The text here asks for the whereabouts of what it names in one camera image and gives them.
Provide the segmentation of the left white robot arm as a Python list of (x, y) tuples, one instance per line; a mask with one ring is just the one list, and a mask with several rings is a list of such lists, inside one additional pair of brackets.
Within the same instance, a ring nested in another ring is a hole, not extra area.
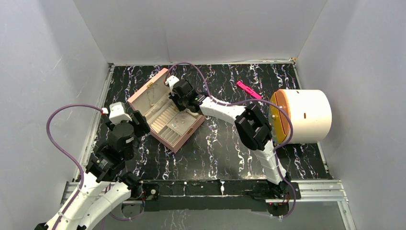
[(37, 230), (91, 230), (123, 201), (143, 196), (143, 181), (132, 172), (120, 176), (108, 192), (100, 195), (119, 176), (126, 160), (133, 158), (134, 144), (150, 132), (139, 111), (131, 115), (110, 111), (109, 119), (108, 139), (82, 172), (80, 183), (48, 222), (35, 227)]

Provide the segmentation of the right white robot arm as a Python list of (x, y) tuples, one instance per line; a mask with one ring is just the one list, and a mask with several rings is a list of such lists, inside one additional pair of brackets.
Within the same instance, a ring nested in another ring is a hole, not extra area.
[(164, 84), (170, 89), (169, 98), (180, 111), (188, 109), (234, 125), (242, 144), (259, 159), (270, 187), (270, 196), (283, 198), (287, 195), (289, 179), (286, 171), (279, 167), (271, 125), (256, 104), (240, 106), (218, 102), (206, 93), (197, 92), (187, 80), (175, 76), (167, 78)]

